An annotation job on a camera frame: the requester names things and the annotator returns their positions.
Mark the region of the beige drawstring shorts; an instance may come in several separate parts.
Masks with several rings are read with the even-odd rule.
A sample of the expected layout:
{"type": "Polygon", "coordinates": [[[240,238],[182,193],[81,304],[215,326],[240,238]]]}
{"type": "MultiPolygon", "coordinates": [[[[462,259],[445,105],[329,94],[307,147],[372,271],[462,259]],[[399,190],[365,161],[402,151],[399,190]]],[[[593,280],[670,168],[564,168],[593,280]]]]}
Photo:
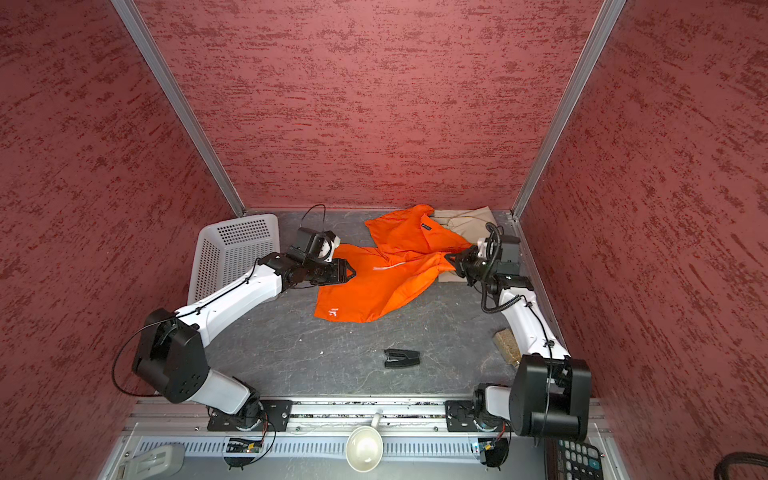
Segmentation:
{"type": "Polygon", "coordinates": [[[497,224],[489,207],[476,210],[436,210],[432,219],[472,245],[488,237],[487,223],[497,224]]]}

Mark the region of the orange shorts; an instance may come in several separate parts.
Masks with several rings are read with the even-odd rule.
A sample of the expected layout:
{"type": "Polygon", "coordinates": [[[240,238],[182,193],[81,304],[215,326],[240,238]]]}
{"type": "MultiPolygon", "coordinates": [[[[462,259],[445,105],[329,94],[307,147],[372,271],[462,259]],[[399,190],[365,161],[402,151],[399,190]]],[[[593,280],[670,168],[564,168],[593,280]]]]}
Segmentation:
{"type": "Polygon", "coordinates": [[[434,209],[416,205],[365,222],[373,248],[340,245],[335,256],[356,271],[345,284],[318,290],[314,316],[330,322],[370,323],[407,305],[444,272],[446,259],[470,243],[431,218],[434,209]]]}

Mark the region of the white plastic laundry basket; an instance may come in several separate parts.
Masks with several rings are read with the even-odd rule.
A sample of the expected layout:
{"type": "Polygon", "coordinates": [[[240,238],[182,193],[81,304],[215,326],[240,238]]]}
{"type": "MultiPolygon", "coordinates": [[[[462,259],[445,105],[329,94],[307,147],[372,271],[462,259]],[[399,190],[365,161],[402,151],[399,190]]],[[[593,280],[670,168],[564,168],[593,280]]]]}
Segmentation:
{"type": "Polygon", "coordinates": [[[279,247],[279,224],[274,214],[206,226],[198,235],[187,303],[195,303],[234,282],[257,259],[277,252],[279,247]]]}

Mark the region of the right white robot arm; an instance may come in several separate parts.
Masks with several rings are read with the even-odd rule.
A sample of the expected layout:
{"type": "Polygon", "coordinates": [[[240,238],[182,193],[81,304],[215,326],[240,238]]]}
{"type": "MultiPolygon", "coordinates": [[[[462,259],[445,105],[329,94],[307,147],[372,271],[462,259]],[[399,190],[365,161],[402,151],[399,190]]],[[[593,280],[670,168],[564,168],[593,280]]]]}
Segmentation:
{"type": "Polygon", "coordinates": [[[506,427],[517,436],[584,440],[587,436],[592,375],[571,356],[541,311],[519,248],[486,239],[447,254],[456,274],[477,287],[481,310],[507,320],[520,354],[512,384],[480,384],[470,417],[480,430],[506,427]]]}

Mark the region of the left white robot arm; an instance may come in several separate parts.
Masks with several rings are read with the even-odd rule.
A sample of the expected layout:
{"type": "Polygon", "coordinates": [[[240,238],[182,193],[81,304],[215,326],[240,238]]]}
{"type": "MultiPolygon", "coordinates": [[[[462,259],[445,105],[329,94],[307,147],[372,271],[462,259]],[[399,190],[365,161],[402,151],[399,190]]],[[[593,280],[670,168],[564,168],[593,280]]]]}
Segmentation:
{"type": "Polygon", "coordinates": [[[265,414],[259,394],[246,383],[209,366],[212,340],[255,307],[303,283],[345,284],[356,271],[344,259],[297,261],[271,253],[258,259],[240,278],[202,300],[174,312],[152,312],[138,332],[132,372],[173,404],[193,402],[251,431],[265,414]]]}

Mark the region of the brown jar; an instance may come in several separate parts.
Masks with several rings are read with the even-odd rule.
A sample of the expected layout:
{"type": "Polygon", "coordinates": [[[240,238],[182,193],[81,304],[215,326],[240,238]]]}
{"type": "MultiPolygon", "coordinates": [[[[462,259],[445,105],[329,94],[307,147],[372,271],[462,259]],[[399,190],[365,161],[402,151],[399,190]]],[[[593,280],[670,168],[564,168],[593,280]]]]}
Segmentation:
{"type": "Polygon", "coordinates": [[[508,365],[517,368],[522,354],[513,332],[509,328],[497,331],[493,335],[493,342],[504,361],[508,365]]]}

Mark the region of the black clip on table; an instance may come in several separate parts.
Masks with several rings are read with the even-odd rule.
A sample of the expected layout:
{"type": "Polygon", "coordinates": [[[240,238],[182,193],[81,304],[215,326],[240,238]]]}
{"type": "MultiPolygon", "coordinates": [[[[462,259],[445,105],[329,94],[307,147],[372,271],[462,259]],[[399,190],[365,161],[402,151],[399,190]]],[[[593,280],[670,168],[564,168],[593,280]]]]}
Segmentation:
{"type": "Polygon", "coordinates": [[[389,348],[385,349],[384,353],[384,367],[388,369],[409,368],[420,364],[418,351],[389,348]]]}

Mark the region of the black calculator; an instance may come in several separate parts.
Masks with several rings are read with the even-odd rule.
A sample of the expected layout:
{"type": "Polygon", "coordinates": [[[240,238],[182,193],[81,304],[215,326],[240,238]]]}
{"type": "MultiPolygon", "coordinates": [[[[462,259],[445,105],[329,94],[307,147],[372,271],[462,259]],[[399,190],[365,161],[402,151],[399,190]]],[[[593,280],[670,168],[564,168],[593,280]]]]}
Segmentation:
{"type": "Polygon", "coordinates": [[[589,443],[547,439],[545,474],[548,480],[603,480],[601,452],[589,443]]]}

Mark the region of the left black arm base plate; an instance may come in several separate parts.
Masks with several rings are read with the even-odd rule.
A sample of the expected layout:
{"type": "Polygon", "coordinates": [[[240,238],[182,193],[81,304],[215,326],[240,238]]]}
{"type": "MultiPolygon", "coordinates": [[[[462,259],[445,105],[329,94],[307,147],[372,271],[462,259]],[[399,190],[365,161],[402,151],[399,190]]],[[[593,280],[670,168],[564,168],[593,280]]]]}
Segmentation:
{"type": "Polygon", "coordinates": [[[208,407],[209,432],[285,432],[294,402],[286,399],[249,400],[236,414],[208,407]]]}

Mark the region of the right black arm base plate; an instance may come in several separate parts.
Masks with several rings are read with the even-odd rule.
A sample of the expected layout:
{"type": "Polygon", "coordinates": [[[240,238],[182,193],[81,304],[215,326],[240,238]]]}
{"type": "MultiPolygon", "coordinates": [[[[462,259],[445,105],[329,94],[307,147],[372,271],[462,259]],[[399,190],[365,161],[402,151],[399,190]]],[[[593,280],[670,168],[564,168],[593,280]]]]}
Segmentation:
{"type": "Polygon", "coordinates": [[[449,432],[499,434],[507,431],[505,419],[491,415],[470,400],[447,400],[444,407],[449,432]]]}

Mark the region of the grey device on rail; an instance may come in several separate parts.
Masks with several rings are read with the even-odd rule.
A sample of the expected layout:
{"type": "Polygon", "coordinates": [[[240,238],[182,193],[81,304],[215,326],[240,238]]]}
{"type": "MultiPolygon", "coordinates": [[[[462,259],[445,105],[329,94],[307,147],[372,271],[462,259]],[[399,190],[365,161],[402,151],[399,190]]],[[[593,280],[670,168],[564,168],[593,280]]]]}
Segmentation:
{"type": "Polygon", "coordinates": [[[181,470],[185,453],[185,447],[181,444],[157,447],[120,465],[117,470],[116,479],[167,479],[181,470]]]}

